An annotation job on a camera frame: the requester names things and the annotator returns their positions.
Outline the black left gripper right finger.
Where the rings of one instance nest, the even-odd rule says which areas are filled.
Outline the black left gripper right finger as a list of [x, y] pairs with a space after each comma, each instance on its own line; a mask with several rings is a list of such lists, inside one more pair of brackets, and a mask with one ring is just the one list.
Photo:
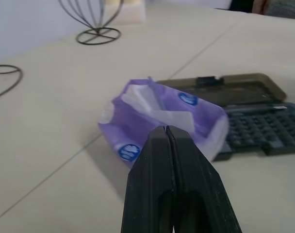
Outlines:
[[240, 233], [241, 227], [219, 173], [188, 132], [166, 128], [177, 188], [174, 231]]

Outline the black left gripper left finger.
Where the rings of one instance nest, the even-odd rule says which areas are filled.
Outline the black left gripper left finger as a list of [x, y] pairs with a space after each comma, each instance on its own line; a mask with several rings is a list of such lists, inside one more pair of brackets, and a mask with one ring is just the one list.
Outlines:
[[175, 195], [171, 146], [165, 127], [159, 126], [129, 171], [121, 232], [171, 233]]

